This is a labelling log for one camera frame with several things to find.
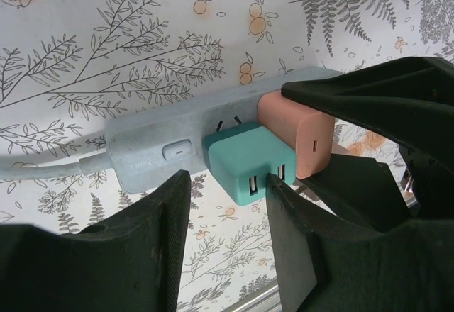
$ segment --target wall charger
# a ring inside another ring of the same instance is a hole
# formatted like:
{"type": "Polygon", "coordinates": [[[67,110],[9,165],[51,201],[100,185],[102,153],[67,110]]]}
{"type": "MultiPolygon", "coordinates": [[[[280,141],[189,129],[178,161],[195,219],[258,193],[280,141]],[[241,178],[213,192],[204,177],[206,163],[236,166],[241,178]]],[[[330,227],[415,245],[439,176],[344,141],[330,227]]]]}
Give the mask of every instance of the wall charger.
{"type": "Polygon", "coordinates": [[[291,101],[281,91],[264,95],[258,103],[258,122],[296,153],[297,179],[325,169],[331,158],[334,117],[291,101]]]}
{"type": "Polygon", "coordinates": [[[210,173],[239,206],[265,196],[268,173],[292,184],[296,164],[295,151],[271,131],[256,122],[242,126],[204,138],[210,173]]]}

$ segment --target power strip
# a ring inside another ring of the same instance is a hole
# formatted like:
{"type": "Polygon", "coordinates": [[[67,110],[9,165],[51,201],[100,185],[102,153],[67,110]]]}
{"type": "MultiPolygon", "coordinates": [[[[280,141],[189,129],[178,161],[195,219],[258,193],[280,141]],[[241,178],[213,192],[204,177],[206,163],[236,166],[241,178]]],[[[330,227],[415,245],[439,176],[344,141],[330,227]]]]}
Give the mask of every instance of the power strip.
{"type": "Polygon", "coordinates": [[[259,99],[286,82],[341,74],[322,67],[205,94],[109,121],[107,152],[121,188],[136,194],[155,188],[180,169],[206,169],[202,140],[218,128],[257,120],[259,99]]]}

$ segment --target floral wallpaper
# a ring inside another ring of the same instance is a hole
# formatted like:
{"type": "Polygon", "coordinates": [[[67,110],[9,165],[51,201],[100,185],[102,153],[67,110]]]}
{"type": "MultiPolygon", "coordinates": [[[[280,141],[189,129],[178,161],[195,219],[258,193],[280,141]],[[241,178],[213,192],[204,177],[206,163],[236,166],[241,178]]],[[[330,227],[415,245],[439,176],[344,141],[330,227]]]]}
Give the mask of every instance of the floral wallpaper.
{"type": "MultiPolygon", "coordinates": [[[[106,147],[109,119],[307,67],[452,62],[453,13],[454,0],[1,0],[1,163],[78,160],[106,147]]],[[[335,141],[400,180],[394,143],[342,121],[335,141]]],[[[0,193],[0,223],[55,233],[147,194],[121,191],[112,170],[0,180],[0,193]]],[[[178,311],[222,311],[275,276],[265,200],[236,206],[208,172],[194,175],[178,311]]]]}

